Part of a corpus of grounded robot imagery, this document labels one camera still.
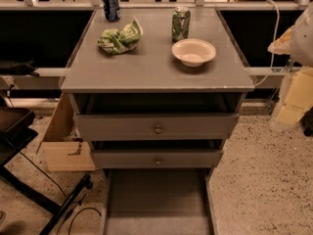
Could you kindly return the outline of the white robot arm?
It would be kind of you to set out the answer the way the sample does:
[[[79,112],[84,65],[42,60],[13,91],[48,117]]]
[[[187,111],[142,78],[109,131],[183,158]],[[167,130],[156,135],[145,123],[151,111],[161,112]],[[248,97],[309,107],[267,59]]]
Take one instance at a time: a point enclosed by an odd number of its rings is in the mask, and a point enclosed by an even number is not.
[[[268,51],[290,55],[302,66],[313,66],[313,5],[309,5],[294,25],[269,45]]]

